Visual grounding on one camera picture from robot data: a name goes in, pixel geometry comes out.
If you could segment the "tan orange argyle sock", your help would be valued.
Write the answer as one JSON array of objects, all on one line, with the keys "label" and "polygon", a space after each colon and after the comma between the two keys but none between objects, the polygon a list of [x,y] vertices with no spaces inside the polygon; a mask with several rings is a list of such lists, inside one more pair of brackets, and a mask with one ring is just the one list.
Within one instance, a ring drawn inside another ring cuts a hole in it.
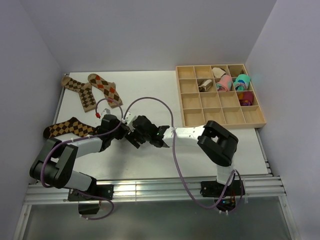
[{"label": "tan orange argyle sock", "polygon": [[107,102],[111,108],[123,105],[122,99],[116,90],[116,84],[114,82],[106,81],[96,73],[89,74],[87,80],[93,87],[97,88],[104,94],[104,97],[108,99]]}]

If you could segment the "brown tan striped sock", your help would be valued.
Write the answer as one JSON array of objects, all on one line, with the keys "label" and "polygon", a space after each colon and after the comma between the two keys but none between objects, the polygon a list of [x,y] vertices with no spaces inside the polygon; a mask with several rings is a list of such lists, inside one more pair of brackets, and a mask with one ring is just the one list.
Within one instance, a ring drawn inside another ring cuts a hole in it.
[{"label": "brown tan striped sock", "polygon": [[204,92],[207,92],[212,86],[213,86],[213,80],[206,79],[198,85],[198,90],[200,93],[204,93]]}]

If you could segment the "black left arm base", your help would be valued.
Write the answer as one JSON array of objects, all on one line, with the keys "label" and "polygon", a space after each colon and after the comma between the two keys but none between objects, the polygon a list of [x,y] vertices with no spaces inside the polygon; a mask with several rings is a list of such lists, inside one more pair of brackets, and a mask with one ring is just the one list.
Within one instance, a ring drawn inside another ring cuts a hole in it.
[{"label": "black left arm base", "polygon": [[[110,216],[115,209],[115,205],[112,202],[113,194],[113,184],[97,185],[87,191],[70,188],[67,201],[78,202],[78,213],[82,218],[92,221],[101,220]],[[97,216],[103,201],[110,203],[111,209],[106,215]]]}]

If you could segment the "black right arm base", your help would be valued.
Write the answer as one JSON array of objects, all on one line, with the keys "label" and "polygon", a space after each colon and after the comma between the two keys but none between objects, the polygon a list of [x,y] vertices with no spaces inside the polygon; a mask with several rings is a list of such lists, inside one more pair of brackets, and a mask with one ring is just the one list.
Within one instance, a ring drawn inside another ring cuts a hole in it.
[{"label": "black right arm base", "polygon": [[[200,185],[200,194],[203,197],[215,198],[215,202],[217,202],[224,189],[224,185],[218,183],[217,181],[202,181]],[[233,180],[232,183],[226,188],[223,198],[216,208],[222,212],[234,210],[237,206],[236,197],[244,197],[245,193],[246,192],[243,183],[240,180]]]}]

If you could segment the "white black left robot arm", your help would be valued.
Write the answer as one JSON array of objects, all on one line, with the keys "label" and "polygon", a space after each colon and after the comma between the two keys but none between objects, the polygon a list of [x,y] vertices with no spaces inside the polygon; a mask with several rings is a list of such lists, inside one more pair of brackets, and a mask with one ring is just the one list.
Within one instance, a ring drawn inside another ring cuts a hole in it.
[{"label": "white black left robot arm", "polygon": [[101,124],[86,137],[66,141],[50,138],[31,165],[29,175],[46,188],[77,189],[82,197],[91,200],[98,193],[96,179],[75,171],[76,159],[104,151],[112,140],[121,140],[129,131],[116,116],[106,114]]}]

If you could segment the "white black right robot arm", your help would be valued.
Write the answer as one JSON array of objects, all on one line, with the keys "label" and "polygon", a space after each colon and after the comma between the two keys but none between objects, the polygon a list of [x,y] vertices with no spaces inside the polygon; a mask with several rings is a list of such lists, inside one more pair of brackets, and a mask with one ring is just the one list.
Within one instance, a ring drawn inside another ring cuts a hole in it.
[{"label": "white black right robot arm", "polygon": [[144,115],[128,114],[121,120],[129,127],[126,136],[136,148],[145,142],[157,148],[174,146],[199,146],[207,157],[216,164],[216,189],[222,195],[229,194],[234,188],[233,158],[239,139],[219,123],[209,120],[205,125],[196,127],[156,126]]}]

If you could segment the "brown yellow argyle sock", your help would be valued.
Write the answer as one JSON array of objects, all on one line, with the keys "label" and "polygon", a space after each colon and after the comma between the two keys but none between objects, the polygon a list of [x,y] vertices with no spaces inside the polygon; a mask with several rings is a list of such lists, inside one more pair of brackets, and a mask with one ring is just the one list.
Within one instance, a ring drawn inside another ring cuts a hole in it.
[{"label": "brown yellow argyle sock", "polygon": [[72,117],[69,120],[46,127],[43,131],[43,137],[50,139],[66,134],[74,134],[82,138],[91,135],[95,131],[95,127],[80,122],[76,117]]}]

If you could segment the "tan brown argyle sock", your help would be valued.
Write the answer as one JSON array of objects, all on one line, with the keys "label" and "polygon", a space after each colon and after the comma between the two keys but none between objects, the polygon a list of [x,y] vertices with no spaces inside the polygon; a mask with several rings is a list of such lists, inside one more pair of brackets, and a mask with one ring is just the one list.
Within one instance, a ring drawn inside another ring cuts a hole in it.
[{"label": "tan brown argyle sock", "polygon": [[97,103],[92,92],[92,85],[90,83],[82,83],[71,77],[65,76],[61,80],[61,85],[70,91],[78,93],[82,108],[85,113],[96,108]]}]

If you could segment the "wooden compartment organizer box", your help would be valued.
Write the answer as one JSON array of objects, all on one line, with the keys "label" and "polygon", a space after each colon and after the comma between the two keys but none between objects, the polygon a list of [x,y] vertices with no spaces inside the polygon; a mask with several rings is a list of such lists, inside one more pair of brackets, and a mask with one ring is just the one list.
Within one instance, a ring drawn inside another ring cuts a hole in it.
[{"label": "wooden compartment organizer box", "polygon": [[[217,91],[213,67],[226,71],[231,76],[230,91]],[[207,121],[216,121],[227,129],[262,128],[267,121],[260,107],[252,83],[248,90],[236,91],[234,82],[238,75],[247,74],[244,64],[185,65],[175,68],[182,125],[195,127]],[[207,92],[199,92],[198,85],[207,79],[213,82]],[[250,91],[254,95],[253,105],[241,106],[238,95]]]}]

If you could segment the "pink rolled sock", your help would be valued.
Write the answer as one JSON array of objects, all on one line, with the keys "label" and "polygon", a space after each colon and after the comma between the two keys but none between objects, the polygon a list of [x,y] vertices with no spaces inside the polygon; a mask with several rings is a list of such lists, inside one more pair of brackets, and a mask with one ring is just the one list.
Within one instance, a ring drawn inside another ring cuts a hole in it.
[{"label": "pink rolled sock", "polygon": [[229,92],[232,88],[232,77],[229,75],[223,75],[221,79],[216,83],[218,92]]}]

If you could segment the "cream rolled sock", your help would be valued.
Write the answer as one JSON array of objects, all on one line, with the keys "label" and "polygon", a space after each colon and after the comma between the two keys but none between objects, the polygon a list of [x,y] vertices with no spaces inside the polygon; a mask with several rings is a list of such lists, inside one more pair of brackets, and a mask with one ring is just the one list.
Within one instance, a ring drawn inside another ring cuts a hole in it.
[{"label": "cream rolled sock", "polygon": [[226,71],[220,67],[213,67],[212,74],[215,78],[222,78],[226,74]]}]

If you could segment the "maroon rolled sock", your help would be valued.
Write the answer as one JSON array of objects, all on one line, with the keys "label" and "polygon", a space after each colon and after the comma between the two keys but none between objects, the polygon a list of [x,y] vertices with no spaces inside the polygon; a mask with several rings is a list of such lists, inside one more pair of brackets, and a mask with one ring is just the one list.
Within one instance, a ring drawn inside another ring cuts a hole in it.
[{"label": "maroon rolled sock", "polygon": [[254,94],[251,91],[244,91],[238,94],[238,100],[241,106],[252,106],[254,103]]}]

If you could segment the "teal rolled sock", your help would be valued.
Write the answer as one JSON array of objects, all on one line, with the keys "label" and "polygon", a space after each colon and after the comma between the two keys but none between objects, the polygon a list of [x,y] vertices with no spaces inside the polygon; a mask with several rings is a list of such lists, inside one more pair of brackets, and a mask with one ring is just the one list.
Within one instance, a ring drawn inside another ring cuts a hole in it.
[{"label": "teal rolled sock", "polygon": [[234,88],[236,91],[247,91],[251,82],[251,77],[247,74],[240,74],[237,76],[234,82]]}]

